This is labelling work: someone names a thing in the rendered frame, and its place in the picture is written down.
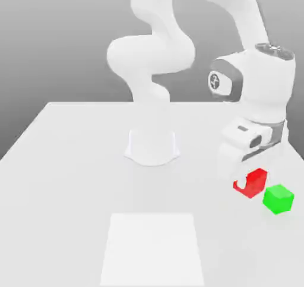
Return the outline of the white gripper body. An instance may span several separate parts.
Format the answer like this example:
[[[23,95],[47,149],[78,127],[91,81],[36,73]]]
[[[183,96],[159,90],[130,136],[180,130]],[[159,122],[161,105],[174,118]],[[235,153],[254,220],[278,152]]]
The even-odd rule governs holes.
[[[229,143],[222,143],[217,153],[217,177],[230,179],[258,168],[267,170],[282,154],[282,142],[253,152],[246,152]]]

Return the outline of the small red cube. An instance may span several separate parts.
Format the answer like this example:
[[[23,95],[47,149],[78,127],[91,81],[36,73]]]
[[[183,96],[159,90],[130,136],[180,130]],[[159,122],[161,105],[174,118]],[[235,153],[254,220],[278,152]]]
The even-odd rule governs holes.
[[[249,172],[245,177],[244,187],[239,186],[239,181],[233,182],[233,188],[247,198],[253,198],[261,193],[265,188],[268,172],[258,168]]]

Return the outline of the small green cube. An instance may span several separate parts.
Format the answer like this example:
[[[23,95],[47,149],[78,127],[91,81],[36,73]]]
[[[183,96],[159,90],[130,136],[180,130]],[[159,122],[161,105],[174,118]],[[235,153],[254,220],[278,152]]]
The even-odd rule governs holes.
[[[291,211],[295,195],[282,184],[265,189],[262,203],[275,215]]]

